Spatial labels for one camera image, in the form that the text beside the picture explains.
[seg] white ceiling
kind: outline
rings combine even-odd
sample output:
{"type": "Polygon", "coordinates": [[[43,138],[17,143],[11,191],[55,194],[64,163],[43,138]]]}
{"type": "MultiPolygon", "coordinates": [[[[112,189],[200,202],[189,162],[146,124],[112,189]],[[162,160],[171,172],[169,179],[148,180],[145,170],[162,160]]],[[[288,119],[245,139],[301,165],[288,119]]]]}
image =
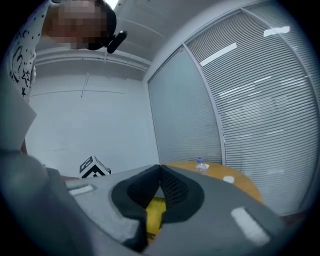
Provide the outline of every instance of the white ceiling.
{"type": "MultiPolygon", "coordinates": [[[[114,9],[116,33],[127,30],[128,37],[118,50],[152,61],[179,27],[213,2],[215,0],[119,0],[114,9]]],[[[42,38],[36,50],[59,46],[49,38],[42,38]]]]}

